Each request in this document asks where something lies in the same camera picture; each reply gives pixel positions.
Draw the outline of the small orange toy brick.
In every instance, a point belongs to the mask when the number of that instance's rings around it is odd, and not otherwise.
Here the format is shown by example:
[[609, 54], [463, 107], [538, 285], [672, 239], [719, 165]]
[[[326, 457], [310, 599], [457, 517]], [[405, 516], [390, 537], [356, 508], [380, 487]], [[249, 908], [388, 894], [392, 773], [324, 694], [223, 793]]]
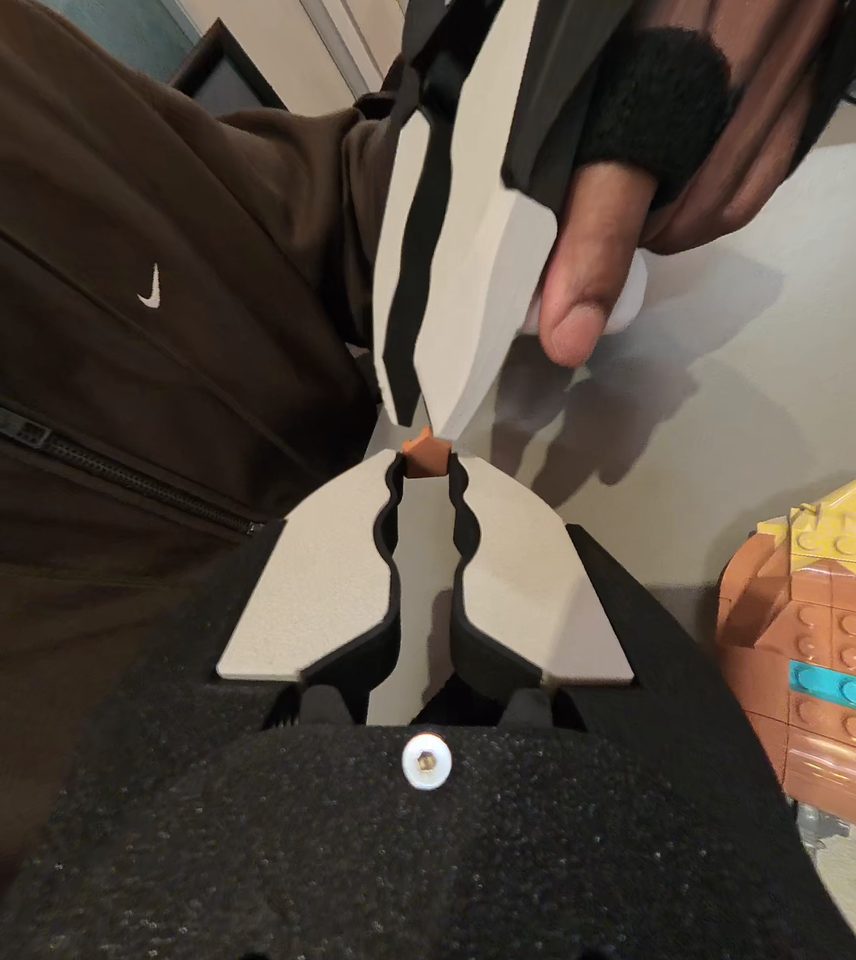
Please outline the small orange toy brick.
[[406, 479], [445, 477], [449, 471], [451, 442], [435, 436], [426, 425], [420, 433], [402, 444]]

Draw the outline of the person's left hand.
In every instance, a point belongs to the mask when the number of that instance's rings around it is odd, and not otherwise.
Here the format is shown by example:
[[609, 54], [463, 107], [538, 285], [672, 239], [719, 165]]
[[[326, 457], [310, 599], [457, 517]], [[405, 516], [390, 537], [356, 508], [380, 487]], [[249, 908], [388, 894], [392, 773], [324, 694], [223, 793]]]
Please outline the person's left hand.
[[638, 249], [751, 222], [828, 126], [856, 69], [856, 2], [638, 2], [602, 59], [545, 268], [538, 335], [574, 368]]

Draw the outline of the person's left forearm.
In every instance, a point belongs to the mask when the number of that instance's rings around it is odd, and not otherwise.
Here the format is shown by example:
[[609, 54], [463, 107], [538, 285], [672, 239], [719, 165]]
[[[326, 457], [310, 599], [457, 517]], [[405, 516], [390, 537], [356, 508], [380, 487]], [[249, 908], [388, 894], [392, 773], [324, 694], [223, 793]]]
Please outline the person's left forearm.
[[373, 347], [374, 261], [408, 72], [398, 55], [377, 92], [324, 115], [261, 108], [218, 119], [250, 167], [256, 216], [353, 350]]

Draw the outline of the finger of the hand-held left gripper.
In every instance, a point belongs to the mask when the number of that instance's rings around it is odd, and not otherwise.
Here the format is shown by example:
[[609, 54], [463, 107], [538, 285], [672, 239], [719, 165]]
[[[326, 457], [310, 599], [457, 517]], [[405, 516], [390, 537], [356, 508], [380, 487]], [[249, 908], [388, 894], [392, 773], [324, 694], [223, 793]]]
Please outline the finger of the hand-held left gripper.
[[450, 442], [490, 390], [557, 235], [556, 215], [501, 173], [538, 8], [501, 4], [459, 90], [448, 201], [413, 350], [434, 436]]
[[450, 197], [452, 64], [431, 64], [404, 91], [411, 109], [398, 124], [372, 300], [376, 373], [397, 426], [412, 424], [422, 396], [414, 351]]

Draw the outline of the orange toy brick model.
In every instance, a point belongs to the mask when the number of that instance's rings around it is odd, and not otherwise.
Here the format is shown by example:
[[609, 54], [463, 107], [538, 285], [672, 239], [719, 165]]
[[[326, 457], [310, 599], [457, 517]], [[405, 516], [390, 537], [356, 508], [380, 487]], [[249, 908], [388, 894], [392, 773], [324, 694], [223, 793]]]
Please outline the orange toy brick model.
[[756, 524], [719, 580], [715, 649], [796, 821], [856, 827], [856, 479]]

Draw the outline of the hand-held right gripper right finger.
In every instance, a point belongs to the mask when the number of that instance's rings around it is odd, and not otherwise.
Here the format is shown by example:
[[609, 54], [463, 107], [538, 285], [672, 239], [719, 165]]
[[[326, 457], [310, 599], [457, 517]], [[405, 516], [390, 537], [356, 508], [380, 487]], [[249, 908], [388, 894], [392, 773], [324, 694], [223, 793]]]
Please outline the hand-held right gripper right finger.
[[484, 459], [453, 454], [456, 673], [474, 690], [625, 686], [635, 678], [566, 523]]

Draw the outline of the person's brown zip hoodie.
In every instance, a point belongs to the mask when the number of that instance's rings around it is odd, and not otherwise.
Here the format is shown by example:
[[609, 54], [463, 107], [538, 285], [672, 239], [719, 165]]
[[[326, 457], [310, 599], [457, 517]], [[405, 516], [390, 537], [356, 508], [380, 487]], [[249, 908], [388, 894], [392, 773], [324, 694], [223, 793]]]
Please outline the person's brown zip hoodie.
[[0, 1], [0, 905], [88, 716], [376, 400], [219, 118]]

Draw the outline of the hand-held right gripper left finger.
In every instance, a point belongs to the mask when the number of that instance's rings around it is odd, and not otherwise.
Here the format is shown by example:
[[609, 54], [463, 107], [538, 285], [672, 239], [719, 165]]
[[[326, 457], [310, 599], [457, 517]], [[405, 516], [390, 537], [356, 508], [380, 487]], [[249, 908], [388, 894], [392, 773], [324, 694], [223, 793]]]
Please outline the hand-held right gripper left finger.
[[285, 518], [218, 661], [229, 681], [378, 687], [400, 649], [405, 459], [382, 451]]

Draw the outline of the blue-lit window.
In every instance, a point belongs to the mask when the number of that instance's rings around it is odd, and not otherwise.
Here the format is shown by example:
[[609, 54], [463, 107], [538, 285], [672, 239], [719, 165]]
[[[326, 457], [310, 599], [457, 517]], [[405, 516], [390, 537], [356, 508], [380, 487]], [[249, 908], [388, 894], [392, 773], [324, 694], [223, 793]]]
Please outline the blue-lit window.
[[170, 78], [201, 34], [179, 2], [43, 1], [128, 66]]

